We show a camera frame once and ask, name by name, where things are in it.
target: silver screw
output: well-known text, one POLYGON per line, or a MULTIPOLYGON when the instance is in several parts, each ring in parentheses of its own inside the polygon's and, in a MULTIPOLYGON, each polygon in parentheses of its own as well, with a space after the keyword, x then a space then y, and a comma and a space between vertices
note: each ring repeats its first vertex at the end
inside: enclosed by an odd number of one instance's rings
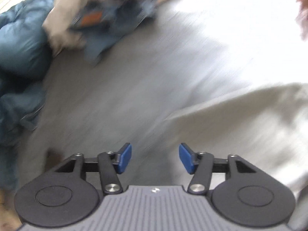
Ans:
POLYGON ((194 192, 202 192, 205 190, 205 186, 202 184, 193 184, 189 188, 194 192))
POLYGON ((160 189, 158 187, 152 188, 151 191, 153 193, 158 193, 160 191, 160 189))
POLYGON ((105 186, 105 189, 108 191, 108 192, 117 192, 120 190, 120 186, 118 184, 114 184, 114 183, 111 183, 111 184, 107 184, 105 186))

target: blue rubber fingertip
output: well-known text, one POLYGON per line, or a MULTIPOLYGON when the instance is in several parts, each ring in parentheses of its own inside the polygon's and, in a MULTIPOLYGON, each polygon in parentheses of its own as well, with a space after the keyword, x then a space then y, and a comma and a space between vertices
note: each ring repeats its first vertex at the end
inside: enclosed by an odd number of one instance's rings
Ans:
POLYGON ((179 156, 187 172, 193 174, 195 165, 193 164, 192 156, 182 144, 179 145, 179 156))
POLYGON ((129 144, 124 150, 124 152, 121 154, 120 161, 118 164, 118 171, 117 171, 118 174, 122 174, 125 171, 131 159, 131 150, 132 146, 129 144))

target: metal bolt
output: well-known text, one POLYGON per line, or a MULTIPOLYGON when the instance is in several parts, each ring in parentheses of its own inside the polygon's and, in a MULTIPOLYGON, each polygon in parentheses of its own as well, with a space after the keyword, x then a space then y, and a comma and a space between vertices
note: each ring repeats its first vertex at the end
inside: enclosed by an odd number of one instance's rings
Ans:
POLYGON ((111 184, 107 184, 105 186, 105 189, 108 191, 108 192, 117 192, 120 190, 120 186, 118 184, 114 184, 114 183, 111 183, 111 184))
POLYGON ((158 193, 160 191, 160 189, 158 187, 152 188, 151 191, 153 193, 158 193))
POLYGON ((194 192, 202 192, 205 190, 205 186, 202 184, 193 184, 189 188, 194 192))

